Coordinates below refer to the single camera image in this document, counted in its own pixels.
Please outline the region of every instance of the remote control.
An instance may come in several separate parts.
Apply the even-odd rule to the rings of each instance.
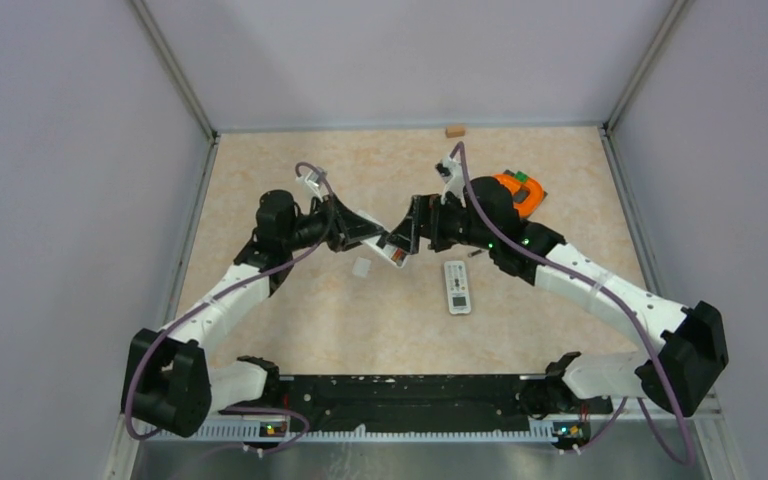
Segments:
[[[469,301],[469,284],[466,281],[466,264],[461,261],[450,261],[443,264],[443,279],[446,286],[446,298],[449,302],[449,313],[466,315],[472,311]]]

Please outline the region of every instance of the white wall panel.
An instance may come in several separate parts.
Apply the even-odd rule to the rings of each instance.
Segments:
[[[126,2],[0,1],[0,480],[101,473],[206,145]]]
[[[617,140],[664,283],[722,310],[717,389],[768,479],[768,2],[695,2]]]
[[[149,0],[221,130],[605,120],[670,0]]]

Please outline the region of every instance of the purple cable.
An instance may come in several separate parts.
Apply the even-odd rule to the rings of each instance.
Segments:
[[[322,171],[311,165],[308,162],[299,162],[296,164],[296,171],[299,171],[299,167],[306,167],[309,168],[317,174],[320,175],[320,181],[323,185],[325,185],[325,188],[328,190],[328,195],[335,196],[334,191],[331,189],[331,185],[328,183],[328,181],[325,179],[325,176],[322,175]],[[333,220],[334,216],[334,209],[331,208],[330,214],[329,214],[329,223],[331,220]],[[219,300],[222,297],[228,295],[229,293],[238,290],[240,288],[245,287],[249,283],[255,282],[257,280],[260,280],[261,278],[266,278],[270,275],[276,274],[282,270],[286,270],[293,265],[301,262],[305,258],[307,258],[310,254],[314,252],[317,248],[319,248],[319,245],[322,244],[322,241],[325,240],[325,235],[327,235],[327,229],[326,233],[323,234],[322,238],[320,238],[312,247],[305,250],[304,253],[299,255],[298,257],[290,260],[289,262],[286,262],[282,265],[279,265],[275,268],[270,268],[269,270],[266,270],[264,272],[258,273],[257,275],[254,275],[252,277],[240,280],[237,283],[234,283],[230,285],[228,288],[222,290],[221,292],[217,293],[213,296],[215,300]],[[160,429],[152,430],[146,434],[140,434],[137,433],[137,430],[134,428],[133,423],[133,413],[134,413],[134,395],[137,392],[137,384],[139,384],[140,379],[143,376],[143,373],[145,372],[146,365],[148,365],[149,359],[154,355],[154,352],[157,351],[160,344],[165,340],[173,331],[175,331],[176,328],[183,325],[187,320],[193,318],[195,315],[197,315],[199,312],[207,308],[207,303],[201,303],[198,306],[194,307],[192,310],[188,311],[184,315],[181,316],[181,318],[175,320],[172,322],[171,325],[169,325],[168,328],[164,329],[160,332],[160,334],[157,336],[157,338],[154,339],[154,342],[148,347],[148,350],[146,350],[145,355],[143,355],[143,358],[140,359],[140,363],[137,364],[137,368],[134,370],[134,376],[131,377],[131,383],[128,385],[128,394],[125,397],[125,429],[128,431],[128,435],[131,436],[131,438],[135,440],[146,440],[149,439],[155,435],[157,435],[160,432]]]
[[[611,428],[611,426],[614,424],[614,422],[617,421],[617,418],[619,418],[619,416],[622,414],[623,410],[625,410],[625,404],[627,402],[628,402],[628,397],[623,397],[623,399],[620,402],[620,404],[617,405],[616,409],[614,409],[614,414],[611,415],[611,418],[609,418],[608,421],[605,422],[604,425],[599,427],[599,431],[596,432],[596,435],[593,435],[593,437],[590,438],[590,441],[587,442],[586,445],[584,445],[582,447],[578,447],[578,450],[580,452],[583,452],[585,450],[589,450],[590,448],[593,447],[593,445],[595,443],[597,443],[599,440],[602,439],[602,437],[604,436],[605,432],[607,432],[608,429]]]
[[[541,264],[545,265],[547,267],[554,268],[555,270],[558,270],[562,273],[565,273],[567,275],[570,275],[571,277],[574,277],[578,280],[581,280],[588,286],[595,286],[596,281],[592,278],[589,278],[588,276],[581,274],[571,268],[567,268],[564,265],[561,265],[559,263],[553,262],[549,260],[548,258],[541,257],[540,255],[537,255],[535,253],[532,253],[525,248],[522,247],[522,245],[518,245],[516,242],[508,238],[504,233],[502,233],[501,230],[499,230],[496,225],[493,224],[492,221],[490,221],[490,218],[487,216],[487,214],[484,212],[484,209],[481,208],[481,204],[478,203],[478,197],[475,195],[475,191],[472,188],[472,184],[470,183],[469,179],[469,169],[467,168],[467,162],[466,162],[466,147],[464,146],[463,142],[458,142],[457,145],[455,145],[455,148],[452,150],[452,153],[449,154],[449,157],[454,158],[456,153],[460,153],[461,157],[461,167],[463,168],[463,174],[464,174],[464,184],[467,191],[467,196],[469,197],[469,201],[472,203],[472,206],[475,208],[476,213],[478,213],[478,216],[481,218],[481,221],[484,222],[484,224],[487,226],[487,228],[490,229],[491,232],[493,232],[494,235],[499,237],[499,240],[503,241],[505,244],[507,244],[509,247],[513,248],[516,252],[525,255],[529,259]],[[673,412],[676,416],[676,423],[678,423],[678,429],[681,432],[682,440],[684,441],[684,451],[685,451],[685,458],[684,460],[679,459],[675,453],[670,450],[663,437],[661,436],[660,432],[658,431],[657,427],[655,427],[654,422],[649,422],[650,428],[652,428],[652,432],[655,434],[655,437],[658,439],[658,443],[661,444],[662,447],[664,447],[665,451],[667,452],[667,455],[670,456],[673,460],[676,462],[684,465],[684,466],[693,466],[693,464],[696,463],[696,451],[693,448],[693,440],[690,437],[690,430],[687,428],[687,422],[685,421],[684,417],[681,414],[681,407],[679,407],[678,404],[678,398],[676,398],[675,390],[673,390],[672,385],[670,384],[669,378],[667,377],[667,372],[664,370],[664,366],[661,364],[661,361],[658,359],[658,352],[655,351],[655,346],[652,345],[652,341],[649,340],[649,335],[647,335],[646,330],[643,328],[643,325],[640,324],[640,321],[637,319],[637,316],[635,315],[634,311],[626,304],[622,298],[619,297],[616,293],[611,291],[610,289],[600,286],[599,291],[604,293],[606,297],[611,299],[617,307],[622,310],[622,312],[628,317],[629,320],[631,320],[631,324],[634,326],[634,329],[637,330],[637,334],[640,335],[640,339],[643,341],[643,347],[646,349],[646,352],[649,354],[649,358],[652,359],[652,365],[655,367],[655,373],[658,374],[658,379],[661,381],[661,384],[664,386],[664,391],[667,394],[667,400],[670,403],[670,408],[672,408]],[[646,411],[646,407],[643,407],[644,415],[648,417],[648,412]]]
[[[239,413],[241,415],[271,415],[271,414],[277,414],[277,415],[285,415],[285,416],[288,416],[288,417],[293,417],[293,418],[299,420],[300,422],[302,422],[303,427],[302,427],[302,431],[301,432],[297,433],[293,438],[287,440],[286,442],[279,444],[277,447],[270,448],[269,450],[264,450],[263,451],[264,455],[271,455],[273,453],[278,453],[278,452],[281,452],[283,450],[286,450],[286,449],[290,448],[290,446],[292,446],[294,443],[298,442],[299,439],[301,439],[303,436],[305,436],[310,431],[310,422],[307,420],[307,418],[304,415],[302,415],[302,414],[300,414],[298,412],[294,412],[292,410],[285,410],[283,408],[228,407],[228,408],[222,410],[222,412]],[[168,480],[174,480],[174,479],[178,478],[187,469],[189,469],[189,468],[193,467],[194,465],[200,463],[205,458],[210,457],[212,455],[215,455],[215,454],[217,454],[217,453],[219,453],[221,451],[231,450],[231,449],[234,449],[234,450],[240,449],[242,451],[257,452],[257,450],[258,450],[256,448],[252,448],[252,447],[249,447],[248,449],[246,449],[245,448],[246,446],[247,445],[240,444],[240,443],[226,443],[226,444],[219,445],[217,447],[211,448],[210,450],[202,453],[201,455],[199,455],[195,459],[193,459],[190,462],[188,462],[187,465],[181,467],[181,469],[178,470],[177,473],[175,473],[174,475],[169,477]]]

